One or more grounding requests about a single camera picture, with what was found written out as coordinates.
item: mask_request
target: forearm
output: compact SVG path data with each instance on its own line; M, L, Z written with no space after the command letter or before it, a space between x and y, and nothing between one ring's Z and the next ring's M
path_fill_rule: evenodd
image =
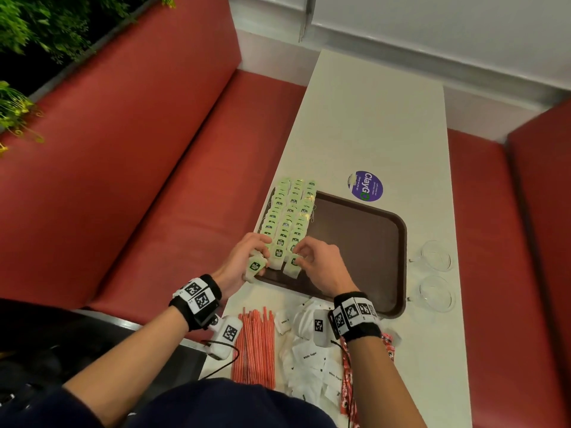
M382 340L371 336L358 338L348 347L354 397L363 428L426 428Z
M181 343L189 326L169 307L64 384L105 426L121 420Z

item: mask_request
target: green plant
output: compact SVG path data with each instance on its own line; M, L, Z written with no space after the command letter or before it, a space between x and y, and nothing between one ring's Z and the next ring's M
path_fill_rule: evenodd
M30 128L26 127L25 116L31 112L41 116L35 104L22 93L13 88L5 81L0 81L0 127L13 133L15 136L23 136L25 130L34 134L35 141L43 143L43 138ZM0 156L8 150L0 143Z
M129 0L0 0L0 51L23 53L37 43L58 63L77 59L88 48L92 6L118 18L129 15ZM162 0L174 6L173 0Z

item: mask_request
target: red seat cushion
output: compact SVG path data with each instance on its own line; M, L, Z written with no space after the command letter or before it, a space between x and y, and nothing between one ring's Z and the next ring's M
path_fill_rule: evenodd
M90 307L146 323L218 268L254 230L304 92L236 71Z
M448 139L474 426L567 427L503 146Z
M526 123L508 141L571 386L571 101Z
M239 62L228 0L154 6L4 135L0 297L85 306Z

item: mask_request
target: dark sleeve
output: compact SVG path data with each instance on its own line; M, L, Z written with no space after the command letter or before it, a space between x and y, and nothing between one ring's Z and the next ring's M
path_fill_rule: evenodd
M103 428L91 410L64 388L27 409L11 411L9 405L0 416L2 428Z

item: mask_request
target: table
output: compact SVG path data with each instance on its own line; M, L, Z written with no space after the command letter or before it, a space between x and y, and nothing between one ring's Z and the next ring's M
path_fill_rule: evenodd
M367 204L404 220L409 258L418 254L425 241L439 240L457 259L442 84L323 50L274 183L283 176L315 179L320 191L360 201L347 185L349 175L356 171L367 171L381 180L381 198ZM408 293L430 273L437 272L417 262L409 264ZM396 367L426 424L471 427L457 262L440 275L456 293L451 312L427 314L407 306L402 316L382 324L402 338L396 349ZM306 299L263 282L246 283L230 299L225 314L238 314L243 307L279 310ZM220 362L208 359L201 376L219 366ZM219 374L229 377L230 368ZM276 379L277 388L281 381Z

